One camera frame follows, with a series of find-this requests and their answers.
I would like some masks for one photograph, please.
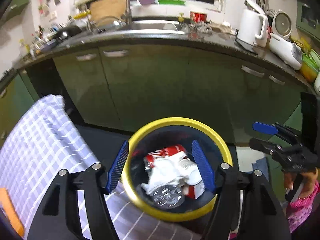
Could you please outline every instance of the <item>green cabinet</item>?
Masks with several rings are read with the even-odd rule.
[[[16,76],[0,94],[0,147],[33,103],[21,77]]]
[[[29,0],[12,0],[8,6],[5,20],[8,21],[14,16],[20,15],[28,3]]]
[[[306,4],[298,2],[296,26],[310,36],[317,44],[320,42],[320,24],[316,14]]]
[[[98,49],[53,59],[73,103],[86,123],[121,129]]]
[[[188,48],[119,45],[100,48],[100,54],[124,130],[164,117],[188,117]]]
[[[300,103],[299,86],[237,58],[163,45],[100,48],[124,130],[164,117],[201,121],[227,142],[247,144],[255,121],[284,123]]]

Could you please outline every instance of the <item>red cup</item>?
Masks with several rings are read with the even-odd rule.
[[[190,12],[190,20],[191,20],[191,23],[197,23],[200,21],[206,22],[207,21],[207,14]]]

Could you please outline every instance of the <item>blue cloth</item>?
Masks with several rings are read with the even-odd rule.
[[[269,181],[269,171],[268,171],[268,163],[267,158],[264,157],[260,160],[257,160],[256,163],[252,163],[253,170],[260,170],[263,175],[266,177],[267,181]]]

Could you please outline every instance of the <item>white checkered cloth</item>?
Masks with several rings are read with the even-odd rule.
[[[0,151],[0,187],[8,190],[27,239],[36,210],[57,172],[83,171],[98,162],[63,110],[62,96],[38,100]]]
[[[49,95],[38,100],[16,124],[0,151],[0,188],[9,192],[25,227],[24,239],[58,171],[84,171],[98,162],[63,108],[62,96]],[[198,240],[201,237],[140,211],[130,202],[120,183],[110,195],[105,195],[105,200],[120,240]],[[78,206],[83,236],[92,239],[81,190]]]

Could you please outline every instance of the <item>white electric kettle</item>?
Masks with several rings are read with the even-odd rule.
[[[237,38],[252,46],[264,48],[268,40],[268,18],[254,1],[246,0],[246,2],[255,11],[244,9]]]

